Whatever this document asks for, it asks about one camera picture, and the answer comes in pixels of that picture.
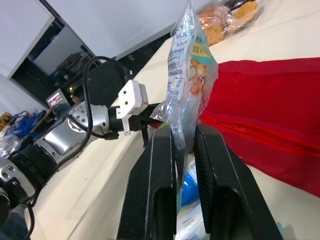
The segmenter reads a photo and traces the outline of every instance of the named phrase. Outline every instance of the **blue object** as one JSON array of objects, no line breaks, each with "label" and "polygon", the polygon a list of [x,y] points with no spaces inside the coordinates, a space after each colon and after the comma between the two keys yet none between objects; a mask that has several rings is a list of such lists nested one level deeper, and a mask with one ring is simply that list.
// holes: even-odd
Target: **blue object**
[{"label": "blue object", "polygon": [[29,115],[27,111],[22,111],[13,117],[18,121],[6,131],[5,136],[12,134],[19,138],[24,138],[28,135],[34,138],[37,137],[34,133],[30,133],[41,119],[37,113],[34,112]]},{"label": "blue object", "polygon": [[184,184],[182,187],[182,207],[194,203],[199,199],[198,185],[193,178],[187,173],[184,178]]}]

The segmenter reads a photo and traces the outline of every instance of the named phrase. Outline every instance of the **blue plastic item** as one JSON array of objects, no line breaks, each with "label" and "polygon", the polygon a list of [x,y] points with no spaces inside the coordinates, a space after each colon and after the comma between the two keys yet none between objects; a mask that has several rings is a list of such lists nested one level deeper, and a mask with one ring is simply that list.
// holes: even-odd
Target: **blue plastic item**
[{"label": "blue plastic item", "polygon": [[193,180],[193,178],[189,175],[189,173],[186,174],[184,178],[184,184],[182,187],[182,200],[181,200],[181,206],[186,206],[194,203],[199,199],[199,191],[198,191],[198,185]]}]

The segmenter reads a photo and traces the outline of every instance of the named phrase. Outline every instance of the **white wall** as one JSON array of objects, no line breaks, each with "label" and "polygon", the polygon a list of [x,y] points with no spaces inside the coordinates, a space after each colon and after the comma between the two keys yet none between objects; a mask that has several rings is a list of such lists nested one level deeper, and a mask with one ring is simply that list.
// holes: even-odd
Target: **white wall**
[{"label": "white wall", "polygon": [[[187,0],[47,0],[96,56],[123,57],[169,33]],[[210,0],[194,0],[199,8]]]},{"label": "white wall", "polygon": [[44,106],[17,86],[13,80],[9,80],[0,74],[0,115],[5,112],[14,115],[24,110],[30,113],[34,111],[39,113],[45,109]]},{"label": "white wall", "polygon": [[38,0],[0,1],[0,74],[14,74],[54,19]]},{"label": "white wall", "polygon": [[81,45],[82,41],[65,26],[33,63],[50,75],[70,54],[82,51]]}]

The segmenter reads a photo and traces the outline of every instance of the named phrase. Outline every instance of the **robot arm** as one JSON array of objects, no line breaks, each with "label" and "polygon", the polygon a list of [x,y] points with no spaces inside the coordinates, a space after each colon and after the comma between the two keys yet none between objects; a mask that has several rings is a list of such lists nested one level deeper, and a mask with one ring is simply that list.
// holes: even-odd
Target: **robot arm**
[{"label": "robot arm", "polygon": [[[114,107],[90,105],[93,128],[85,147],[98,138],[115,140],[118,132],[124,131],[125,135],[129,135],[130,131],[140,130],[144,145],[147,145],[149,138],[145,132],[147,123],[153,122],[149,116],[154,106],[148,105],[145,86],[129,80],[119,93],[119,103],[120,106]],[[6,223],[11,209],[32,202],[57,168],[61,170],[79,157],[84,151],[81,146],[87,128],[87,108],[86,103],[82,102],[32,146],[10,159],[0,158],[0,227]],[[78,153],[60,167],[62,161],[76,151]]]}]

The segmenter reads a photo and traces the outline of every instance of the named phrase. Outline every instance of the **packaged bread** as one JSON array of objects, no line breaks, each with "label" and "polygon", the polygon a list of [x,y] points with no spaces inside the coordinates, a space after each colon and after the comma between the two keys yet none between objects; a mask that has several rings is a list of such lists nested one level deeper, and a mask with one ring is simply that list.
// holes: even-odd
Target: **packaged bread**
[{"label": "packaged bread", "polygon": [[219,0],[214,0],[213,6],[201,11],[198,16],[209,45],[221,42],[252,21],[258,12],[258,1],[261,0],[230,0],[221,5]]}]

